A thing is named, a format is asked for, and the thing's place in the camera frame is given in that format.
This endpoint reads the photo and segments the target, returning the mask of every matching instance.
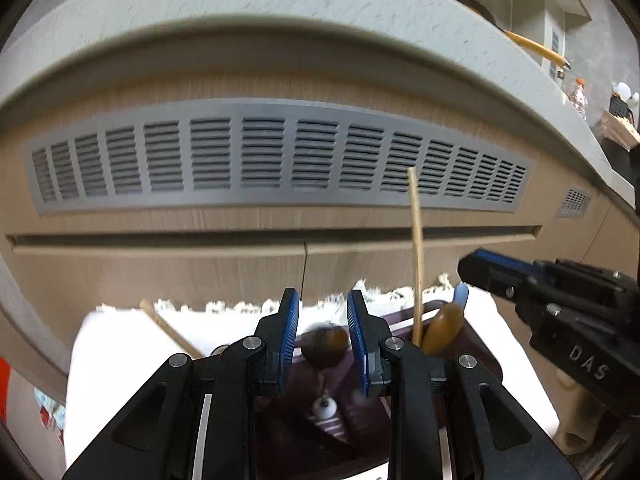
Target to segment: ventilation grille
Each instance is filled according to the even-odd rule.
[[[350,124],[340,169],[340,187],[371,189],[383,134],[380,128]]]
[[[590,195],[577,187],[570,187],[556,216],[561,218],[578,218],[587,211],[591,201]]]
[[[76,137],[76,156],[80,166],[82,186],[87,196],[107,195],[107,185],[102,172],[102,160],[98,134]]]
[[[279,187],[284,119],[242,120],[242,186]]]
[[[422,139],[419,136],[394,133],[380,189],[385,191],[407,190],[409,183],[407,182],[406,169],[416,165],[421,143]]]
[[[55,202],[56,192],[53,189],[53,181],[49,173],[49,161],[47,160],[47,150],[40,148],[31,153],[33,169],[35,170],[40,197],[44,203]]]
[[[179,205],[516,211],[532,164],[436,124],[332,104],[224,99],[132,108],[28,140],[40,213]]]
[[[56,171],[58,189],[62,200],[72,200],[78,198],[78,186],[74,176],[74,168],[71,165],[71,154],[69,153],[69,143],[58,142],[51,145],[51,158],[53,168]]]
[[[291,185],[327,187],[334,158],[338,123],[298,121]]]
[[[108,131],[104,136],[116,195],[142,192],[133,126]]]
[[[196,119],[191,127],[193,189],[231,186],[231,119]]]
[[[178,122],[145,124],[144,132],[151,191],[184,189]]]

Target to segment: bolt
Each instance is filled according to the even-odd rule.
[[[478,360],[469,354],[462,354],[458,358],[458,362],[460,363],[460,366],[465,368],[475,368],[478,364]]]
[[[262,339],[260,339],[257,335],[250,335],[249,337],[245,337],[242,340],[242,346],[244,346],[247,350],[255,350],[262,344]]]
[[[546,311],[554,317],[560,314],[560,310],[561,310],[560,307],[557,306],[555,303],[549,303],[546,306]]]
[[[399,350],[404,346],[404,340],[401,337],[388,337],[385,345],[391,350]]]
[[[185,354],[174,354],[169,357],[169,366],[173,368],[180,368],[187,364],[187,356]]]

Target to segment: countertop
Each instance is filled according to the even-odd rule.
[[[534,116],[635,208],[633,186],[612,170],[558,86],[498,28],[454,0],[67,0],[0,54],[0,109],[55,70],[130,38],[247,18],[365,34],[464,73]]]

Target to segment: white cloth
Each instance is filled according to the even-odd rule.
[[[546,433],[553,436],[558,428],[558,416],[524,350],[498,314],[491,295],[471,286],[469,289],[465,319],[500,363],[502,384]],[[452,296],[453,290],[439,290],[424,294],[423,300],[450,301]],[[392,310],[381,303],[369,306],[369,312],[378,316]],[[428,312],[424,317],[435,314]],[[219,314],[163,310],[161,315],[204,355],[217,346],[252,334],[262,316],[233,309]],[[325,303],[302,308],[298,333],[323,320],[346,324],[344,306]],[[74,344],[66,390],[67,467],[160,365],[179,351],[181,349],[140,310],[107,308],[85,318]]]

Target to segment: blue gripper pad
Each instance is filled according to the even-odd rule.
[[[371,316],[367,311],[362,293],[352,290],[347,296],[347,320],[353,360],[360,369],[362,392],[367,397],[380,395],[390,381],[390,370],[380,355],[380,341],[391,337],[389,325],[381,317]]]
[[[266,345],[266,361],[260,383],[261,395],[280,395],[287,385],[300,315],[300,295],[295,288],[286,288],[275,314],[263,317],[255,335]]]

